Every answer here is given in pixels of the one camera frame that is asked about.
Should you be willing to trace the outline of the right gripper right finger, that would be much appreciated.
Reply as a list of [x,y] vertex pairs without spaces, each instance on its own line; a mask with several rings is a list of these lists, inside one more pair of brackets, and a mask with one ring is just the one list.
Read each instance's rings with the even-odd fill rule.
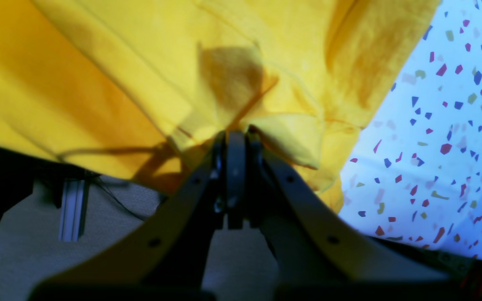
[[352,229],[253,131],[237,132],[237,225],[243,218],[279,264],[276,301],[455,299],[450,276]]

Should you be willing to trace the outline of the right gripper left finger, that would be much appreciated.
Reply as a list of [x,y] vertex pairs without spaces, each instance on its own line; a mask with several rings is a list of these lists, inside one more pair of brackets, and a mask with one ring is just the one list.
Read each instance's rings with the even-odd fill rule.
[[220,132],[180,189],[143,225],[96,257],[52,276],[31,301],[213,301],[201,291],[209,244],[236,178],[237,132]]

